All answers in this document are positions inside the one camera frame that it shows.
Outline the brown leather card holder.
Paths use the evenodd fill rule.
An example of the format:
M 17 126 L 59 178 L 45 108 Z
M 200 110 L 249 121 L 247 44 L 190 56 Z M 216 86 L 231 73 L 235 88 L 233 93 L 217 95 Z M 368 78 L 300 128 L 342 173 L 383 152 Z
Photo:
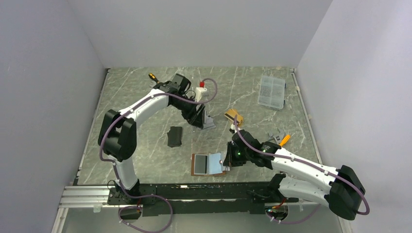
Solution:
M 226 173 L 221 153 L 192 154 L 191 176 L 220 176 Z

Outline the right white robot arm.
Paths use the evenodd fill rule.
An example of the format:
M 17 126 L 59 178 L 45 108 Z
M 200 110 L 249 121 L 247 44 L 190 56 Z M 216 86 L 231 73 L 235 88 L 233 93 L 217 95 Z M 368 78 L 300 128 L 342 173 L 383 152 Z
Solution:
M 242 166 L 251 162 L 258 167 L 277 170 L 265 190 L 268 194 L 266 199 L 312 201 L 328 207 L 346 220 L 370 213 L 365 201 L 365 188 L 351 167 L 342 165 L 336 168 L 315 163 L 276 143 L 260 143 L 243 129 L 231 129 L 231 133 L 224 166 Z

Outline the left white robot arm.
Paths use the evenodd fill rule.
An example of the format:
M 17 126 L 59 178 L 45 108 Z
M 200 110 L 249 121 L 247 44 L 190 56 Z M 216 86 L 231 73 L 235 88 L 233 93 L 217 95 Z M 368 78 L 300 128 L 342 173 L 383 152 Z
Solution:
M 140 196 L 140 182 L 132 161 L 137 148 L 138 127 L 168 106 L 178 109 L 188 124 L 200 129 L 204 127 L 206 115 L 204 102 L 187 96 L 191 81 L 185 76 L 176 74 L 166 82 L 161 82 L 152 73 L 148 76 L 155 82 L 151 91 L 129 107 L 108 110 L 98 137 L 99 157 L 112 163 L 120 197 L 128 204 L 135 203 Z

